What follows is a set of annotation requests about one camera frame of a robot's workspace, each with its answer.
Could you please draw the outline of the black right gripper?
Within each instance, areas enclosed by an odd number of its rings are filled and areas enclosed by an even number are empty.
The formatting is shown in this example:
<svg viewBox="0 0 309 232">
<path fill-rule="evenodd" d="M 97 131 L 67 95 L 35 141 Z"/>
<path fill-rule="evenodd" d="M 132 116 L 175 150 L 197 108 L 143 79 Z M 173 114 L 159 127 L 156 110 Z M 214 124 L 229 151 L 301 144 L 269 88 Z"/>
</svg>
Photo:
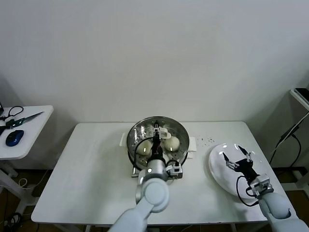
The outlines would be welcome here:
<svg viewBox="0 0 309 232">
<path fill-rule="evenodd" d="M 248 152 L 245 148 L 238 145 L 239 150 L 246 157 L 245 159 L 239 160 L 236 163 L 232 162 L 227 155 L 223 152 L 225 164 L 231 170 L 237 173 L 242 173 L 247 181 L 254 181 L 259 174 L 253 169 L 252 152 Z"/>
</svg>

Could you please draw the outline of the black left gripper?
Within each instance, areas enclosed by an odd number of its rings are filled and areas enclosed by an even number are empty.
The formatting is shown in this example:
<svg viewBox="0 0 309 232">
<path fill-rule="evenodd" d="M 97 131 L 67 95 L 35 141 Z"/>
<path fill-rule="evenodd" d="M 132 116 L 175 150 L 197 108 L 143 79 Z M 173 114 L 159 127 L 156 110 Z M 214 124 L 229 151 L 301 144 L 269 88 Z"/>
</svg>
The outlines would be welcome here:
<svg viewBox="0 0 309 232">
<path fill-rule="evenodd" d="M 160 132 L 160 126 L 158 120 L 154 122 L 154 132 L 153 132 L 153 146 L 152 146 L 152 159 L 161 159 L 163 157 L 163 149 L 161 147 L 161 141 L 160 138 L 162 138 L 161 132 Z"/>
</svg>

